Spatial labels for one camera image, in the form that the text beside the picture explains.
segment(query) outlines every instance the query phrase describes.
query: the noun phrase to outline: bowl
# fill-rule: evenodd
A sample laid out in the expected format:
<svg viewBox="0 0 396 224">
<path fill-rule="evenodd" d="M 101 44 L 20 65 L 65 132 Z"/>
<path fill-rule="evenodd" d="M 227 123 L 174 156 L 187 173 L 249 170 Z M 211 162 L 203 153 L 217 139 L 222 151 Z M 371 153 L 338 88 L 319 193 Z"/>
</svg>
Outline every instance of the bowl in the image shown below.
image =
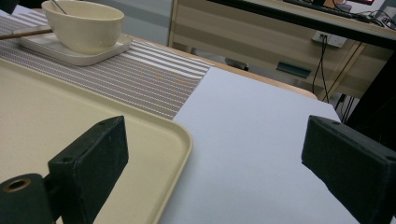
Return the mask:
<svg viewBox="0 0 396 224">
<path fill-rule="evenodd" d="M 124 14 L 91 2 L 57 1 L 67 15 L 51 1 L 42 3 L 49 26 L 56 37 L 74 52 L 99 54 L 112 48 L 120 37 Z"/>
</svg>

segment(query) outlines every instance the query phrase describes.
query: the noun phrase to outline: wall outlet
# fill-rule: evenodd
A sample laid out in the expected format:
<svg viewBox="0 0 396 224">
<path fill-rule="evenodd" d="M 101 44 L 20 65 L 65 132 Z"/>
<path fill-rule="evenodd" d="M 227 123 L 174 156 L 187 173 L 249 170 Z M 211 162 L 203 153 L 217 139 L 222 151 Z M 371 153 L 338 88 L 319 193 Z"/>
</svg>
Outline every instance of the wall outlet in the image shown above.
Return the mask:
<svg viewBox="0 0 396 224">
<path fill-rule="evenodd" d="M 339 35 L 332 35 L 332 34 L 321 32 L 321 31 L 316 31 L 314 36 L 312 36 L 312 40 L 322 43 L 324 36 L 327 36 L 327 44 L 328 45 L 331 45 L 331 46 L 334 46 L 337 48 L 343 47 L 347 41 L 347 39 L 345 37 L 342 37 Z"/>
</svg>

